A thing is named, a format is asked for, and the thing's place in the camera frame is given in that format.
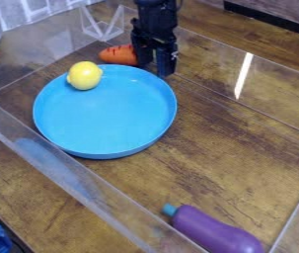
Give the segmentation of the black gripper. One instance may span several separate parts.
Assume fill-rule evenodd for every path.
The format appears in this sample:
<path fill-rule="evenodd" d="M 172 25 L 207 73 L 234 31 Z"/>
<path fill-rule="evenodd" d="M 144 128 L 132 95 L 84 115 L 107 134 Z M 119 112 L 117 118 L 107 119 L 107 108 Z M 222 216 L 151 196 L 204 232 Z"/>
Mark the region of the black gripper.
<path fill-rule="evenodd" d="M 160 78 L 175 71 L 178 45 L 174 29 L 178 25 L 176 0 L 135 0 L 139 16 L 132 19 L 132 46 L 137 58 L 137 66 L 145 68 L 152 62 L 155 50 L 156 74 Z"/>

